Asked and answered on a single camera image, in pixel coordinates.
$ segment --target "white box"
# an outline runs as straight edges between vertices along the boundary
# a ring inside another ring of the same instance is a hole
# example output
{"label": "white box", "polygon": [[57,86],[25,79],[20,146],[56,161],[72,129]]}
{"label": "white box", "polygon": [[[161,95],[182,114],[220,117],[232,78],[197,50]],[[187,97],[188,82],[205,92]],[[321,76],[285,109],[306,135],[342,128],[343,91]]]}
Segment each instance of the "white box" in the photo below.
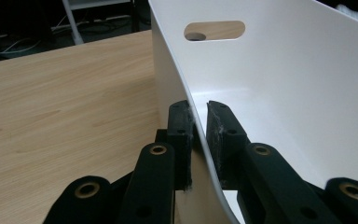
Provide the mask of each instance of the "white box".
{"label": "white box", "polygon": [[[183,207],[201,209],[198,223],[237,222],[204,138],[210,100],[229,105],[252,142],[277,148],[310,183],[358,180],[358,21],[311,0],[150,5],[161,123],[170,104],[187,99],[202,134],[200,160],[210,179],[198,183],[193,171],[194,192],[177,195]],[[185,28],[204,21],[242,21],[245,31],[236,39],[188,41]],[[200,192],[210,198],[190,203]]]}

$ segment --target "light wood surface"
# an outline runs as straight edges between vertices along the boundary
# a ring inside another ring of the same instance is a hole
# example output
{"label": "light wood surface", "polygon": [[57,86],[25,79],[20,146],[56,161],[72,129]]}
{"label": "light wood surface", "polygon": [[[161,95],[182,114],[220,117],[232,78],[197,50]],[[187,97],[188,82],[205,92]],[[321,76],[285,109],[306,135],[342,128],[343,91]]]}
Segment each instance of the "light wood surface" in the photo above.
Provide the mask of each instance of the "light wood surface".
{"label": "light wood surface", "polygon": [[0,62],[0,223],[41,223],[85,175],[134,168],[158,124],[151,32]]}

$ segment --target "wooden table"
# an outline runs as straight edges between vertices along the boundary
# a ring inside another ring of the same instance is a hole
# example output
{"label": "wooden table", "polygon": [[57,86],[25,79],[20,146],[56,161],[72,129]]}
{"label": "wooden table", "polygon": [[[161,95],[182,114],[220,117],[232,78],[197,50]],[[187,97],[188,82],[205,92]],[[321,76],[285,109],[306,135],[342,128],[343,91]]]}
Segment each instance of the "wooden table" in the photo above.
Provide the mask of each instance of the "wooden table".
{"label": "wooden table", "polygon": [[156,98],[150,31],[0,62],[0,223],[41,223],[75,179],[131,171]]}

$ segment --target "wood grain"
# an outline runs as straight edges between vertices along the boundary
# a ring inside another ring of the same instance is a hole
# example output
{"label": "wood grain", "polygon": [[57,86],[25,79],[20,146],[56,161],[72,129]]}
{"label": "wood grain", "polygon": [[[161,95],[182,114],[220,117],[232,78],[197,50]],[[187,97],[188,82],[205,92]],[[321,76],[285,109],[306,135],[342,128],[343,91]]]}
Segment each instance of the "wood grain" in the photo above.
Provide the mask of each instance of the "wood grain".
{"label": "wood grain", "polygon": [[0,62],[0,223],[41,223],[84,175],[114,181],[158,124],[151,33]]}

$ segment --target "oval cutout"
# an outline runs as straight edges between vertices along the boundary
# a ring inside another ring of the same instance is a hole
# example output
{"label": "oval cutout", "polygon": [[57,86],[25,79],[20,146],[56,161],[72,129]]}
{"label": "oval cutout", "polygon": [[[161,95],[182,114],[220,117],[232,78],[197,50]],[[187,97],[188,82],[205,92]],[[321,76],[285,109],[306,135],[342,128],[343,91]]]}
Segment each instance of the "oval cutout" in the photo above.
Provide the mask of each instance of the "oval cutout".
{"label": "oval cutout", "polygon": [[245,32],[242,21],[192,22],[185,28],[188,41],[236,39]]}

